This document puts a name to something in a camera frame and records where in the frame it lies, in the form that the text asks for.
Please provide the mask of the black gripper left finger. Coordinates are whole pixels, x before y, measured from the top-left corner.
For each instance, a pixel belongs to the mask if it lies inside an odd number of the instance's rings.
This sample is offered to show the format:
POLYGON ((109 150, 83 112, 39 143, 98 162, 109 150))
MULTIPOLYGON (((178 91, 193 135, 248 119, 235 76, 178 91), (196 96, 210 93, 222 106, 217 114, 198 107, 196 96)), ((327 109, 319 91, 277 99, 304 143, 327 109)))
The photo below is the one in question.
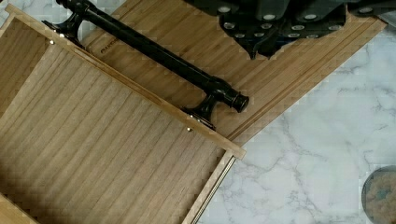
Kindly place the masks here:
POLYGON ((254 60, 271 58, 289 39, 280 33, 289 0, 184 0, 218 17, 219 26, 254 60))

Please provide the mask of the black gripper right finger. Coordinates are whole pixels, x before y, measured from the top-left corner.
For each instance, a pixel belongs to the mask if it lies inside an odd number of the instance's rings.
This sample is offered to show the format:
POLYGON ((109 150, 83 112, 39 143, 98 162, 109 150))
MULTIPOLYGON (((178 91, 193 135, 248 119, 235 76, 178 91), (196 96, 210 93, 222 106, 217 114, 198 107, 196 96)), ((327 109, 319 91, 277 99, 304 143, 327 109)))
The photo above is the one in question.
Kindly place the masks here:
POLYGON ((340 30, 347 12, 373 17, 395 10, 395 0, 258 0, 261 27, 268 27, 258 53, 272 57, 282 46, 299 38, 320 38, 340 30))

